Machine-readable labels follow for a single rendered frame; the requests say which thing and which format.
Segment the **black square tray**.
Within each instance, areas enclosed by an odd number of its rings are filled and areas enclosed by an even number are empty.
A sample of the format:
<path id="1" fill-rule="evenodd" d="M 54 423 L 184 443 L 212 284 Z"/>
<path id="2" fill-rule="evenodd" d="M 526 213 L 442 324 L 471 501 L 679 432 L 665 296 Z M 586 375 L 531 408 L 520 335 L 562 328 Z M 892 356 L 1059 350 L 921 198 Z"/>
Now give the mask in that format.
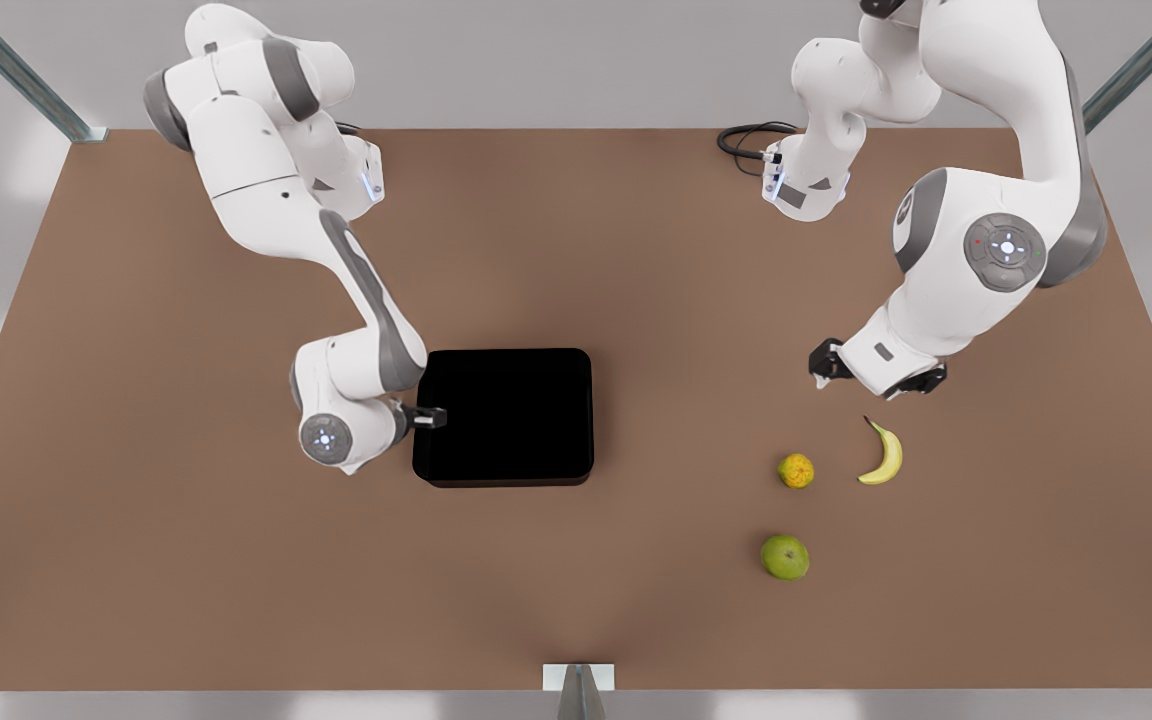
<path id="1" fill-rule="evenodd" d="M 594 464 L 593 364 L 581 348 L 440 350 L 417 404 L 412 469 L 439 488 L 579 486 Z"/>

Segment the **yellow banana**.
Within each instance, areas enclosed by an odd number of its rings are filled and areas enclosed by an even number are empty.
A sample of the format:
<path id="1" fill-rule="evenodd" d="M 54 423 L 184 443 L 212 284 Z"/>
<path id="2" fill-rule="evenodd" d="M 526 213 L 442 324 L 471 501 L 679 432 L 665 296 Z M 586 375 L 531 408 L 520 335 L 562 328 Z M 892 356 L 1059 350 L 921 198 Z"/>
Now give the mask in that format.
<path id="1" fill-rule="evenodd" d="M 876 430 L 879 441 L 881 441 L 882 460 L 877 468 L 869 470 L 867 473 L 861 473 L 858 480 L 865 486 L 878 486 L 878 484 L 896 477 L 902 467 L 902 460 L 904 460 L 904 450 L 902 450 L 901 439 L 892 430 L 882 429 L 867 415 L 864 415 L 863 418 L 870 427 Z"/>

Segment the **green apple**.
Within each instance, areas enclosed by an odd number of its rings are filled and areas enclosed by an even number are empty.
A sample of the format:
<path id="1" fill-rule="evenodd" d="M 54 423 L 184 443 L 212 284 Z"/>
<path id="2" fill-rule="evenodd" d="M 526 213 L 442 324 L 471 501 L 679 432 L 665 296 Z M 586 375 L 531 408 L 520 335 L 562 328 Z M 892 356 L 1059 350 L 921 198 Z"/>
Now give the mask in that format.
<path id="1" fill-rule="evenodd" d="M 806 546 L 795 536 L 776 535 L 761 544 L 760 561 L 771 577 L 795 582 L 805 577 L 810 568 Z"/>

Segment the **silver frame post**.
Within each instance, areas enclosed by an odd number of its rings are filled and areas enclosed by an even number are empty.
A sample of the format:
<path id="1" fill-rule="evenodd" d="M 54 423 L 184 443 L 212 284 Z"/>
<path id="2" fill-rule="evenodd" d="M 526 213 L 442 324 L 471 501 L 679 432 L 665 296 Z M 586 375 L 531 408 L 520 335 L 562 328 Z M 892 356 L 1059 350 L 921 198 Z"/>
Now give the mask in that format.
<path id="1" fill-rule="evenodd" d="M 101 143 L 108 128 L 81 118 L 0 35 L 0 76 L 71 143 Z"/>
<path id="2" fill-rule="evenodd" d="M 602 691 L 614 691 L 613 664 L 544 664 L 541 689 L 558 692 L 556 720 L 607 720 Z"/>
<path id="3" fill-rule="evenodd" d="M 1111 74 L 1083 105 L 1084 128 L 1087 135 L 1134 94 L 1152 76 L 1152 35 L 1134 51 L 1132 56 Z"/>

